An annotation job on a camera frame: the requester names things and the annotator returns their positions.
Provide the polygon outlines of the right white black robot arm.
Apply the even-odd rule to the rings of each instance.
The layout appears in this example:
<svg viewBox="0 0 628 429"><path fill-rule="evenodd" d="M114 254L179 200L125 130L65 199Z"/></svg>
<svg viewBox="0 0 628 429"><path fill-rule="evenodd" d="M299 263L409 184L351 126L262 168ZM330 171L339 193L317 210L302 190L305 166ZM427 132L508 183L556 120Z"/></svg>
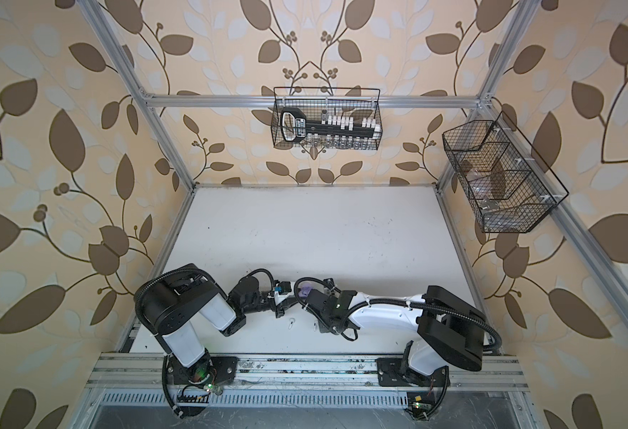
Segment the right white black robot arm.
<svg viewBox="0 0 628 429"><path fill-rule="evenodd" d="M479 372L485 354L501 350L503 339L479 309L446 288L430 285L422 295L378 297L343 291L329 279L303 277L292 291L303 310L329 334L357 341L369 329L395 329L417 334L403 352L405 374L428 377L454 366Z"/></svg>

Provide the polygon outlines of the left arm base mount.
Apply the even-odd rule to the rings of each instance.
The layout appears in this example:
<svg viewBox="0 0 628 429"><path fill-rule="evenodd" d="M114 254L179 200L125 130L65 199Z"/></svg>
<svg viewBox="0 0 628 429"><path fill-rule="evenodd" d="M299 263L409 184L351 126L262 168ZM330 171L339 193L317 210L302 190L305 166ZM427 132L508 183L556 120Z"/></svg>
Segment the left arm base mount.
<svg viewBox="0 0 628 429"><path fill-rule="evenodd" d="M166 385L195 385L210 388L231 383L237 373L237 357L212 357L206 353L191 366L183 366L177 357L165 356L162 383Z"/></svg>

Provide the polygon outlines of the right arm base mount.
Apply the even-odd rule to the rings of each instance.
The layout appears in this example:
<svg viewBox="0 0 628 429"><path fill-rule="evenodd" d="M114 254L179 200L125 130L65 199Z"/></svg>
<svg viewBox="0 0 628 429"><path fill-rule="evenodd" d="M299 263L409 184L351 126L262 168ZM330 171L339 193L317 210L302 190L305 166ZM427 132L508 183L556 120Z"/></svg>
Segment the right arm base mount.
<svg viewBox="0 0 628 429"><path fill-rule="evenodd" d="M381 387L438 388L450 385L447 368L439 368L432 375L421 375L411 370L400 357L382 357L376 360L378 384Z"/></svg>

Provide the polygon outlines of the purple earbud charging case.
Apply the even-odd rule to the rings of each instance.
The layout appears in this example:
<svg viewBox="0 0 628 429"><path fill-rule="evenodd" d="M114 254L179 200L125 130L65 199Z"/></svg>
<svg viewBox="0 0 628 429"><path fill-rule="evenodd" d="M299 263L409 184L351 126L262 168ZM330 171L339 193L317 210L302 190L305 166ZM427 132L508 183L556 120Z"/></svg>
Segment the purple earbud charging case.
<svg viewBox="0 0 628 429"><path fill-rule="evenodd" d="M298 296L302 299L306 299L310 295L311 291L312 291L312 287L304 286L301 289L299 289Z"/></svg>

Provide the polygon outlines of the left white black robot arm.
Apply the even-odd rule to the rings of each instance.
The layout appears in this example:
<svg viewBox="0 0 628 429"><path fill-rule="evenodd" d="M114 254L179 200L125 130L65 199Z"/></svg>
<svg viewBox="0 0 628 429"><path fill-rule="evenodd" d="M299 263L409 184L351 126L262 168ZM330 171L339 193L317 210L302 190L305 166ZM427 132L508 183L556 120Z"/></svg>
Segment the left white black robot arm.
<svg viewBox="0 0 628 429"><path fill-rule="evenodd" d="M280 318L297 303L289 282L258 268L229 292L194 264L171 270L146 282L134 296L135 314L165 355L188 371L205 371L210 353L201 343L192 319L202 316L228 337L246 324L252 313L272 312Z"/></svg>

